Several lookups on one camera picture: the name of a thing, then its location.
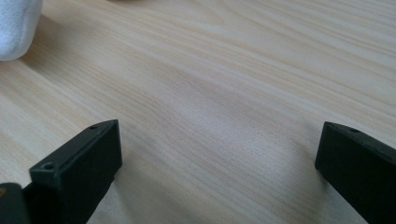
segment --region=wood grain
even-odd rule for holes
[[[119,119],[90,223],[362,223],[318,174],[325,120],[396,147],[396,3],[46,0],[0,63],[0,177]]]

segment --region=white fabric object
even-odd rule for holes
[[[43,0],[0,0],[0,61],[21,57],[29,49]]]

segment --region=white cloth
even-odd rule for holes
[[[0,0],[0,61],[21,57],[32,44],[43,0]]]

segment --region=black plastic part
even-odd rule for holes
[[[10,224],[86,223],[107,193],[121,163],[118,121],[92,125],[33,166],[32,183],[11,195],[15,202],[10,198],[4,200],[3,196],[0,204],[12,205],[7,210],[9,217],[23,214],[21,217],[30,218],[30,222]],[[10,192],[17,192],[15,186],[11,187]],[[7,218],[5,212],[1,206],[1,224],[7,223],[3,221]]]
[[[396,150],[325,122],[315,167],[369,223],[396,223]]]

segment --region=table surface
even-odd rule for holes
[[[120,121],[90,223],[362,223],[314,168],[325,120],[396,147],[396,3],[45,0],[0,63],[1,182]]]

